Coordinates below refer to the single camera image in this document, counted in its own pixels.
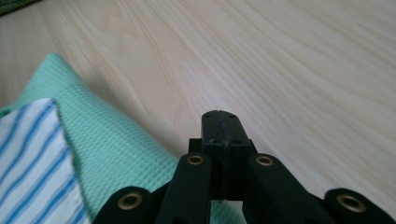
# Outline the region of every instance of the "blue striped towel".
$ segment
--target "blue striped towel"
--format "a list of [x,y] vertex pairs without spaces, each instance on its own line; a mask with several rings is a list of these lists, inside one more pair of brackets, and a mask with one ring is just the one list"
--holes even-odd
[[51,99],[0,118],[0,223],[90,223]]

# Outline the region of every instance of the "black plastic part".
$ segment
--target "black plastic part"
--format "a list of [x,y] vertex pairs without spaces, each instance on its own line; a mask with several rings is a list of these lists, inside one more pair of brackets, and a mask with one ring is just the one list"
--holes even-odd
[[338,223],[345,224],[394,224],[395,221],[382,209],[361,194],[350,189],[332,189],[324,199]]
[[207,112],[202,116],[201,136],[202,152],[213,161],[212,200],[241,201],[246,162],[256,150],[239,118],[225,111]]
[[[119,200],[129,193],[141,195],[141,203],[128,210],[119,208]],[[150,223],[152,222],[151,206],[152,196],[148,190],[137,187],[120,189],[107,200],[93,224]]]
[[268,217],[270,223],[335,223],[280,160],[254,154],[247,164],[248,182],[265,211],[262,218]]
[[209,223],[211,164],[202,153],[180,159],[155,223]]
[[[141,202],[121,209],[120,199],[130,193],[138,193]],[[330,190],[325,200],[311,195],[280,160],[257,154],[238,117],[224,111],[202,116],[202,138],[190,139],[189,154],[171,182],[152,193],[136,187],[117,191],[93,223],[204,224],[210,200],[223,199],[243,201],[248,224],[395,223],[352,190]]]

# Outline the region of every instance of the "wooden table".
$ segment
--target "wooden table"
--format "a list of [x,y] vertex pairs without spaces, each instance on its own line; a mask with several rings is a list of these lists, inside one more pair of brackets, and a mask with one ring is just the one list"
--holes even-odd
[[394,1],[42,1],[0,18],[0,106],[52,51],[177,156],[226,110],[310,192],[396,218]]

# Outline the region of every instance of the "screw hole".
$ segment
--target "screw hole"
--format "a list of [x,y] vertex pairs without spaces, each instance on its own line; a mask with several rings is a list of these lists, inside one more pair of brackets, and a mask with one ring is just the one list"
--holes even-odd
[[191,165],[199,165],[204,162],[204,158],[201,156],[190,156],[187,158],[187,162]]
[[362,213],[366,211],[366,206],[364,203],[359,201],[357,198],[347,195],[347,194],[340,194],[337,196],[337,201],[343,205],[346,209],[356,212],[356,213]]
[[271,158],[266,157],[266,156],[260,156],[260,157],[256,158],[256,162],[263,166],[270,166],[270,165],[274,164],[274,161]]
[[122,210],[134,209],[143,201],[142,195],[139,192],[132,192],[123,195],[119,199],[119,208]]

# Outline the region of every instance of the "mint green towel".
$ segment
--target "mint green towel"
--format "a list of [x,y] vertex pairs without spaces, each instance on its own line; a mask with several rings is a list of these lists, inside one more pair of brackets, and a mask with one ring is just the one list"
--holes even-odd
[[[91,93],[59,54],[47,56],[20,99],[2,108],[0,116],[41,98],[52,98],[59,106],[92,219],[118,189],[137,186],[154,191],[172,178],[177,159],[135,122]],[[241,222],[226,203],[212,203],[211,223]]]

